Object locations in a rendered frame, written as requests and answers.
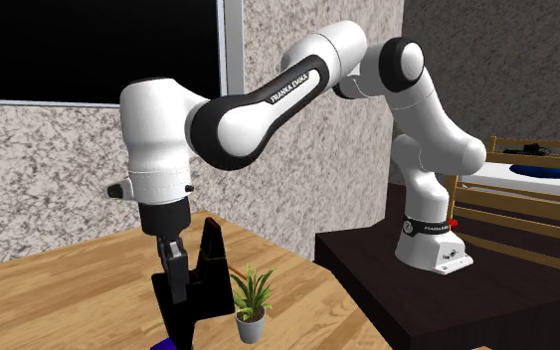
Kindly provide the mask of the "dark window with grey frame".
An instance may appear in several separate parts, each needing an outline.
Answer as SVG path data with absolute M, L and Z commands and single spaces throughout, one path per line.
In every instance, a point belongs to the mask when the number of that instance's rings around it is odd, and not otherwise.
M 150 78 L 238 94 L 243 32 L 243 0 L 0 0 L 0 104 L 116 107 Z

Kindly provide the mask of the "dark robot stand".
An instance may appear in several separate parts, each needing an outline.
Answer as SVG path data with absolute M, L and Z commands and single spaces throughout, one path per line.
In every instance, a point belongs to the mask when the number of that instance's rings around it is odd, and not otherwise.
M 560 270 L 473 245 L 472 265 L 447 275 L 395 256 L 405 189 L 391 184 L 385 218 L 319 233 L 329 269 L 393 350 L 560 350 Z

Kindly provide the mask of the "green plant in grey pot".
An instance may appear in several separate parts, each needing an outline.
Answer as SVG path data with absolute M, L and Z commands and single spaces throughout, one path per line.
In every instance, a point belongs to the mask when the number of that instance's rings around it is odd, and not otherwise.
M 262 338 L 267 310 L 273 308 L 268 303 L 272 291 L 269 278 L 275 270 L 274 267 L 258 275 L 247 263 L 244 276 L 231 274 L 237 287 L 233 290 L 233 300 L 237 307 L 237 328 L 240 339 L 245 344 L 255 344 Z

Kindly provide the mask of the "wooden table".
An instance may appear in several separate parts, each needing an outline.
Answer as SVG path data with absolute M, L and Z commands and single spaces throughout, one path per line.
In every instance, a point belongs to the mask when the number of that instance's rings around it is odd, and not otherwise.
M 233 315 L 200 321 L 195 350 L 391 350 L 333 274 L 229 221 L 230 265 L 270 277 L 261 340 Z M 166 337 L 151 276 L 155 241 L 137 229 L 0 263 L 0 350 L 149 350 Z

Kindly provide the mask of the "black angular object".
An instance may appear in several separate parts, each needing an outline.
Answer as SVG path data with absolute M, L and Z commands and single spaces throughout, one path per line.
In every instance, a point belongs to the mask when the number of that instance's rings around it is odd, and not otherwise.
M 197 321 L 235 311 L 222 230 L 210 217 L 204 223 L 196 267 L 189 269 L 187 300 L 172 302 L 165 271 L 155 273 L 151 280 L 167 338 L 178 350 L 194 350 Z

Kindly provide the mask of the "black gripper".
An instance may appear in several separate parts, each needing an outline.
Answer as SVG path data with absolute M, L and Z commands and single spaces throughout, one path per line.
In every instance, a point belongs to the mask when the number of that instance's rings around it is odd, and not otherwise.
M 190 204 L 187 197 L 164 205 L 138 204 L 141 228 L 144 234 L 156 236 L 157 248 L 170 287 L 174 304 L 187 300 L 189 283 L 188 255 L 177 238 L 191 224 Z M 169 242 L 166 238 L 176 238 Z

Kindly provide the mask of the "wooden bunk bed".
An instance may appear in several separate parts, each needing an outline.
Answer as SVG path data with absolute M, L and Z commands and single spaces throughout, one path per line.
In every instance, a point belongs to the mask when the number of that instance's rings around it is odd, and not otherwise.
M 560 141 L 493 136 L 478 173 L 445 175 L 443 184 L 459 237 L 560 269 Z

